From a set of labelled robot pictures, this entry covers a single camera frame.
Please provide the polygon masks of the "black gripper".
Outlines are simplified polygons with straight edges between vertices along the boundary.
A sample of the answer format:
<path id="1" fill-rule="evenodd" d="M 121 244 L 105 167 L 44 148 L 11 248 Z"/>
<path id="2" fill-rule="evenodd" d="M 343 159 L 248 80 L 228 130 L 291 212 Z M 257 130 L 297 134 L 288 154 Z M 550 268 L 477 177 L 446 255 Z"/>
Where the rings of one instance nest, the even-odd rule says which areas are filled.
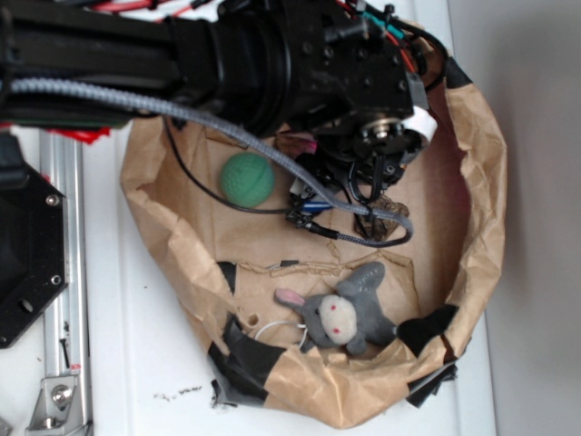
<path id="1" fill-rule="evenodd" d="M 419 74 L 388 29 L 391 6 L 365 1 L 274 1 L 290 49 L 290 111 L 278 134 L 311 134 L 350 184 L 397 183 L 428 144 L 412 127 L 428 110 Z"/>

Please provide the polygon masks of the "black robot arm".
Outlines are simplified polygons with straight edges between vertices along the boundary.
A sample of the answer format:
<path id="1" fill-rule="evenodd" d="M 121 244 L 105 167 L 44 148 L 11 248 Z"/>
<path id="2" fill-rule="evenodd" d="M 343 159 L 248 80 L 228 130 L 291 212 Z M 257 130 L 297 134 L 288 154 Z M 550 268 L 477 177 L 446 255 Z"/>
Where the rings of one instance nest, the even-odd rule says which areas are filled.
<path id="1" fill-rule="evenodd" d="M 214 22 L 155 24 L 48 1 L 1 4 L 1 119 L 94 130 L 141 104 L 25 88 L 59 79 L 206 111 L 259 137 L 283 126 L 366 181 L 394 184 L 431 141 L 423 83 L 367 18 L 334 1 L 224 1 Z"/>

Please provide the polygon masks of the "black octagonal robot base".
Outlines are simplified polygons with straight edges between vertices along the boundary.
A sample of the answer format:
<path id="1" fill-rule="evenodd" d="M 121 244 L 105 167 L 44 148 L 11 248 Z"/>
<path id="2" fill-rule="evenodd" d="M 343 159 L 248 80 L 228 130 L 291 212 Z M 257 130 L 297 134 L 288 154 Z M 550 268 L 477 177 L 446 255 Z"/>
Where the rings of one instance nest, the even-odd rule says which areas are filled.
<path id="1" fill-rule="evenodd" d="M 1 134 L 1 348 L 13 346 L 66 286 L 64 196 Z"/>

